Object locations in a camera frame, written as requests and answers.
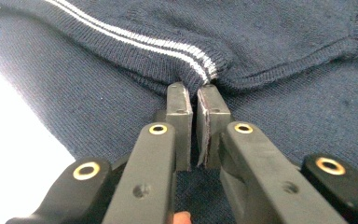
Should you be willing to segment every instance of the clamp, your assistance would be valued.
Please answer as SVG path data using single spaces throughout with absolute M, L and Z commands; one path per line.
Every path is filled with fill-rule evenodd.
M 29 223 L 172 223 L 176 171 L 191 171 L 193 110 L 182 83 L 130 155 L 70 165 Z M 290 162 L 254 124 L 235 121 L 214 85 L 198 91 L 198 166 L 220 169 L 237 223 L 358 223 L 358 171 L 326 154 Z

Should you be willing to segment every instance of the brass grommet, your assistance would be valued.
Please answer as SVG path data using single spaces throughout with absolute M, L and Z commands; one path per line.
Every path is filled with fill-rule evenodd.
M 81 172 L 82 169 L 92 168 L 92 171 L 86 174 Z M 96 176 L 101 170 L 100 165 L 95 161 L 83 163 L 74 170 L 74 178 L 77 180 L 87 180 Z
M 326 173 L 330 175 L 344 175 L 345 168 L 339 164 L 339 162 L 331 159 L 327 159 L 325 157 L 321 157 L 316 160 L 316 165 Z
M 238 133 L 252 133 L 253 128 L 249 124 L 238 123 L 237 125 L 235 125 L 235 131 L 237 131 Z
M 168 131 L 167 126 L 162 124 L 156 124 L 149 128 L 149 132 L 152 134 L 164 134 Z

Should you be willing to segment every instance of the white stripe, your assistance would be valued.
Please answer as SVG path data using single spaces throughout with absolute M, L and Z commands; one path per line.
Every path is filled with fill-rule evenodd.
M 207 78 L 205 72 L 203 71 L 203 69 L 200 67 L 200 65 L 197 62 L 195 62 L 192 58 L 186 56 L 185 54 L 182 54 L 182 53 L 176 52 L 176 51 L 166 50 L 166 49 L 154 48 L 154 47 L 151 47 L 151 46 L 147 46 L 147 45 L 140 44 L 138 42 L 132 41 L 132 40 L 130 40 L 128 38 L 112 34 L 112 33 L 108 32 L 108 31 L 102 29 L 101 27 L 98 27 L 98 26 L 96 26 L 96 25 L 94 25 L 94 24 L 92 24 L 92 23 L 90 23 L 88 21 L 85 21 L 84 19 L 80 18 L 75 13 L 73 13 L 72 11 L 67 9 L 66 7 L 63 7 L 62 5 L 54 2 L 53 0 L 44 0 L 44 1 L 47 1 L 47 2 L 51 3 L 52 5 L 54 5 L 56 7 L 59 7 L 60 9 L 65 11 L 66 13 L 68 13 L 71 16 L 73 16 L 74 18 L 76 18 L 78 21 L 83 22 L 84 24 L 88 25 L 90 28 L 92 28 L 92 29 L 94 29 L 96 31 L 99 31 L 99 32 L 103 33 L 104 35 L 111 36 L 116 40 L 122 41 L 122 42 L 127 43 L 127 44 L 131 44 L 131 45 L 133 45 L 135 47 L 138 47 L 140 49 L 146 49 L 146 50 L 150 50 L 150 51 L 153 51 L 153 52 L 156 52 L 156 53 L 165 54 L 165 55 L 173 56 L 175 58 L 179 58 L 179 59 L 189 63 L 190 66 L 192 68 L 194 68 L 194 70 L 202 77 L 202 80 L 204 81 L 203 84 L 206 84 L 208 82 L 208 78 Z
M 74 14 L 77 15 L 76 18 L 79 21 L 80 21 L 80 19 L 81 19 L 81 21 L 83 23 L 85 23 L 84 21 L 89 21 L 94 26 L 98 26 L 100 28 L 103 28 L 104 30 L 111 31 L 113 33 L 116 33 L 117 35 L 123 35 L 123 36 L 126 36 L 128 38 L 132 38 L 132 39 L 135 39 L 137 41 L 140 41 L 140 42 L 143 42 L 143 43 L 146 43 L 146 44 L 149 44 L 149 45 L 154 45 L 156 47 L 169 48 L 169 49 L 179 49 L 179 50 L 185 51 L 187 53 L 190 53 L 195 57 L 197 57 L 198 55 L 200 55 L 200 53 L 202 53 L 201 57 L 197 57 L 197 58 L 202 59 L 203 66 L 208 70 L 208 73 L 211 76 L 212 75 L 214 77 L 217 76 L 215 63 L 213 63 L 211 58 L 208 57 L 204 52 L 202 52 L 202 50 L 200 50 L 199 48 L 197 48 L 195 46 L 191 46 L 191 45 L 183 44 L 183 43 L 176 43 L 176 42 L 173 42 L 173 41 L 170 41 L 170 40 L 155 39 L 155 38 L 151 38 L 149 36 L 139 35 L 139 34 L 136 34 L 136 33 L 121 29 L 119 27 L 106 24 L 106 23 L 104 23 L 102 21 L 98 21 L 95 18 L 92 18 L 90 15 L 86 14 L 85 12 L 81 11 L 79 8 L 75 7 L 74 5 L 68 3 L 68 2 L 66 2 L 64 0 L 45 0 L 45 1 L 47 1 L 47 2 L 49 2 L 51 4 L 53 4 L 52 1 L 57 2 L 57 3 L 61 4 L 61 5 L 57 5 L 57 4 L 53 4 L 53 5 L 61 8 L 62 10 L 66 7 L 66 9 L 69 9 L 72 13 L 68 12 L 68 10 L 65 10 L 65 11 L 67 13 L 71 14 L 72 16 L 74 16 Z

